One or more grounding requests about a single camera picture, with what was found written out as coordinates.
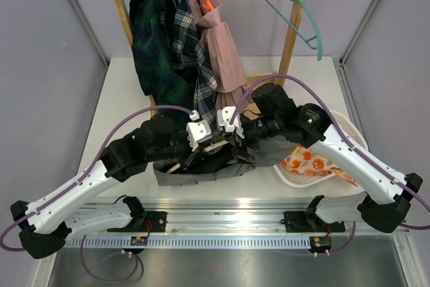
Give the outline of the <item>cream wooden hanger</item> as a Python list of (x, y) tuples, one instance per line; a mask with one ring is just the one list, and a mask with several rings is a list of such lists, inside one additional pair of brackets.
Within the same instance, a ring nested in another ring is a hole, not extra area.
[[(212, 145), (210, 145), (210, 146), (205, 147), (202, 151), (203, 151), (203, 152), (205, 152), (205, 153), (209, 153), (210, 151), (213, 151), (213, 150), (215, 150), (215, 149), (218, 149), (218, 148), (220, 148), (220, 147), (222, 147), (222, 146), (224, 146), (224, 145), (227, 145), (227, 144), (228, 144), (228, 141), (226, 141), (226, 140), (222, 140), (222, 141), (216, 142), (216, 143), (214, 143), (214, 144), (212, 144)], [(172, 166), (172, 167), (167, 171), (167, 174), (171, 174), (171, 173), (173, 173), (174, 171), (178, 170), (179, 168), (181, 168), (181, 164), (180, 164), (180, 163), (177, 163), (177, 164), (175, 164), (174, 166)]]

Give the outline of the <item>grey skirt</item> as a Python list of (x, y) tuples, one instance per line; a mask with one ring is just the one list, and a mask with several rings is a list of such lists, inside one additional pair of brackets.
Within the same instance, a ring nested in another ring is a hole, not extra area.
[(228, 161), (231, 156), (227, 145), (223, 146), (213, 157), (191, 166), (187, 170), (178, 169), (170, 174), (175, 161), (153, 163), (153, 171), (159, 186), (190, 186), (205, 181), (217, 181), (242, 176), (258, 167), (273, 167), (290, 155), (297, 147), (296, 143), (276, 136), (259, 143), (257, 150), (250, 150), (254, 163)]

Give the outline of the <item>floral orange skirt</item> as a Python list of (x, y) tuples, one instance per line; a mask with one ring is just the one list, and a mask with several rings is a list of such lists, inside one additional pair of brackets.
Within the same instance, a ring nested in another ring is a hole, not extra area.
[(279, 164), (281, 171), (296, 175), (310, 176), (311, 183), (325, 178), (327, 176), (337, 176), (353, 186), (359, 184), (331, 160), (312, 149), (306, 149), (298, 145), (291, 154), (289, 154)]

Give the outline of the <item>teal plastic hanger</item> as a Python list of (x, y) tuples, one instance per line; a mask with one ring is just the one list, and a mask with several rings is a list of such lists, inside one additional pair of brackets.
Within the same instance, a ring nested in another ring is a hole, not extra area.
[[(282, 62), (288, 63), (292, 57), (294, 51), (296, 39), (299, 38), (301, 41), (311, 50), (316, 52), (316, 59), (320, 61), (323, 57), (323, 42), (320, 34), (318, 24), (306, 4), (306, 0), (286, 0), (292, 3), (292, 10), (290, 17), (287, 18), (280, 9), (278, 9), (270, 0), (264, 0), (268, 6), (270, 6), (279, 17), (281, 17), (288, 25), (286, 39), (284, 42), (284, 49), (282, 52)], [(299, 31), (300, 23), (303, 15), (305, 15), (313, 29), (314, 34), (312, 36), (305, 36)]]

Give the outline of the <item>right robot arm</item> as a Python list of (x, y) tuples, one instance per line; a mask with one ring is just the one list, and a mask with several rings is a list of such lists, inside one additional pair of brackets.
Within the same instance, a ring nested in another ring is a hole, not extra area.
[(423, 180), (416, 173), (404, 174), (361, 147), (334, 119), (323, 104), (297, 106), (283, 87), (266, 83), (249, 91), (260, 116), (248, 120), (239, 109), (226, 107), (218, 112), (218, 123), (227, 133), (250, 147), (262, 140), (282, 136), (326, 157), (363, 189), (351, 196), (317, 196), (308, 205), (305, 223), (319, 231), (327, 224), (362, 220), (373, 229), (392, 233), (403, 226)]

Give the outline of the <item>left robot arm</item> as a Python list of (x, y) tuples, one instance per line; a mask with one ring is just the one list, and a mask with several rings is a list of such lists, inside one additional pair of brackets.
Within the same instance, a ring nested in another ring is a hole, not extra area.
[(145, 172), (150, 162), (191, 160), (214, 138), (205, 120), (189, 122), (181, 132), (175, 132), (173, 121), (164, 116), (143, 122), (126, 136), (103, 145), (90, 166), (47, 196), (11, 205), (11, 215), (20, 228), (19, 250), (42, 259), (74, 237), (110, 229), (139, 231), (146, 211), (137, 197), (125, 196), (112, 206), (89, 212), (80, 208), (98, 194)]

